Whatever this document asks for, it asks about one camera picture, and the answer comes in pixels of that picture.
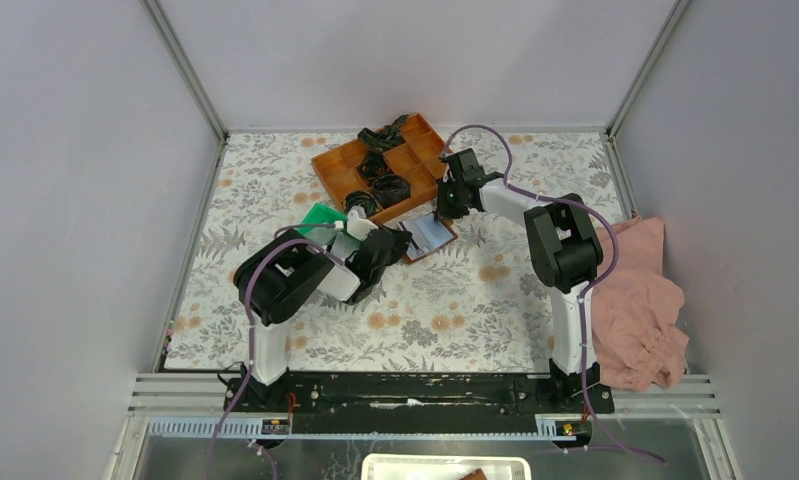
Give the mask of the brown leather card holder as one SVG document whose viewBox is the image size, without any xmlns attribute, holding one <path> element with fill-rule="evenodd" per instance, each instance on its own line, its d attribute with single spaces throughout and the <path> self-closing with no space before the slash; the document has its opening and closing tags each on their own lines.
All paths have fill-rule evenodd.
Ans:
<svg viewBox="0 0 799 480">
<path fill-rule="evenodd" d="M 404 255 L 408 264 L 436 253 L 457 239 L 458 235 L 434 212 L 413 219 L 403 220 L 397 226 L 411 234 L 411 240 Z"/>
</svg>

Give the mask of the green plastic card box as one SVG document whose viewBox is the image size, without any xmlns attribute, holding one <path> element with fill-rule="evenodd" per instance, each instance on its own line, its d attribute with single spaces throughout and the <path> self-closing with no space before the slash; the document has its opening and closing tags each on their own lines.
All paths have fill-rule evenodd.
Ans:
<svg viewBox="0 0 799 480">
<path fill-rule="evenodd" d="M 347 216 L 340 211 L 323 203 L 315 203 L 296 230 L 304 237 L 327 246 L 340 233 L 339 230 L 335 229 L 335 224 L 337 222 L 345 223 L 346 221 Z"/>
</svg>

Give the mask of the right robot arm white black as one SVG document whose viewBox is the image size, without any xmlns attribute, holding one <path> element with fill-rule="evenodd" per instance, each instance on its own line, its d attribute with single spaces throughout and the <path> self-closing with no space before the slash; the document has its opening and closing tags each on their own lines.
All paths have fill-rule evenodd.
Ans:
<svg viewBox="0 0 799 480">
<path fill-rule="evenodd" d="M 599 379 L 592 338 L 590 286 L 598 277 L 604 253 L 595 227 L 576 194 L 546 197 L 487 173 L 473 150 L 440 156 L 446 170 L 437 181 L 435 214 L 460 219 L 471 211 L 506 218 L 524 228 L 531 266 L 549 289 L 555 344 L 550 373 L 561 376 L 548 386 L 550 402 L 572 412 L 588 398 L 589 385 Z"/>
</svg>

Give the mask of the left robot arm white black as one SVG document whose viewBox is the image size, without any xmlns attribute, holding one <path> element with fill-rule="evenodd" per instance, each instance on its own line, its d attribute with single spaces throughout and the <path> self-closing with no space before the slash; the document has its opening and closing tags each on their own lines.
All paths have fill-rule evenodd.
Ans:
<svg viewBox="0 0 799 480">
<path fill-rule="evenodd" d="M 248 320 L 247 398 L 263 411 L 284 401 L 288 322 L 316 292 L 354 305 L 381 282 L 412 244 L 412 234 L 352 210 L 344 219 L 280 228 L 244 261 L 233 284 Z"/>
</svg>

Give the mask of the orange wooden compartment tray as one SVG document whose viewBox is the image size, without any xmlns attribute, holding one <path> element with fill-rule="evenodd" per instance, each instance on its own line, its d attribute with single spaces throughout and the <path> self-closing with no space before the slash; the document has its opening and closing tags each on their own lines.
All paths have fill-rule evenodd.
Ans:
<svg viewBox="0 0 799 480">
<path fill-rule="evenodd" d="M 438 193 L 436 181 L 445 173 L 439 159 L 445 141 L 419 113 L 411 114 L 401 126 L 403 142 L 383 153 L 388 171 L 410 184 L 410 197 L 372 216 L 376 223 L 389 222 L 414 208 L 433 201 Z M 344 211 L 346 197 L 358 190 L 367 190 L 371 183 L 361 176 L 359 165 L 365 160 L 368 147 L 354 138 L 312 158 L 312 166 L 329 198 L 338 210 Z"/>
</svg>

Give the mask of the black items in tray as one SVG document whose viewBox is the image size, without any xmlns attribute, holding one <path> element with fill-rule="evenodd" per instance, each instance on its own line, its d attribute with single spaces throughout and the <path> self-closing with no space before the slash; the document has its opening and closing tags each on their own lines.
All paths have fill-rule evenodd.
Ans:
<svg viewBox="0 0 799 480">
<path fill-rule="evenodd" d="M 379 130 L 364 127 L 357 134 L 366 152 L 356 170 L 383 209 L 411 196 L 410 183 L 394 171 L 386 156 L 389 150 L 405 144 L 402 127 L 408 119 L 409 114 L 403 114 Z"/>
</svg>

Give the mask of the pink crumpled cloth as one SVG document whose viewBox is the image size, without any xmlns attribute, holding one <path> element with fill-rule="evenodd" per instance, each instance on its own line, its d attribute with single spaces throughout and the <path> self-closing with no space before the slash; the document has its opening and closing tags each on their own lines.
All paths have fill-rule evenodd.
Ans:
<svg viewBox="0 0 799 480">
<path fill-rule="evenodd" d="M 636 217 L 613 228 L 618 261 L 592 290 L 601 382 L 636 392 L 673 387 L 686 371 L 689 337 L 677 326 L 684 293 L 663 275 L 665 224 Z"/>
</svg>

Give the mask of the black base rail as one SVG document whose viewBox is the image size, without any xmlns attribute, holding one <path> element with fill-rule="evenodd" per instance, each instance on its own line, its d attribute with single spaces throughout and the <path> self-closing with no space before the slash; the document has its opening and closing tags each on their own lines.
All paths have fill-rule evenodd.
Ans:
<svg viewBox="0 0 799 480">
<path fill-rule="evenodd" d="M 609 387 L 578 375 L 435 373 L 285 373 L 270 386 L 227 383 L 226 405 L 278 414 L 299 435 L 535 435 L 540 420 L 588 418 L 615 410 Z"/>
</svg>

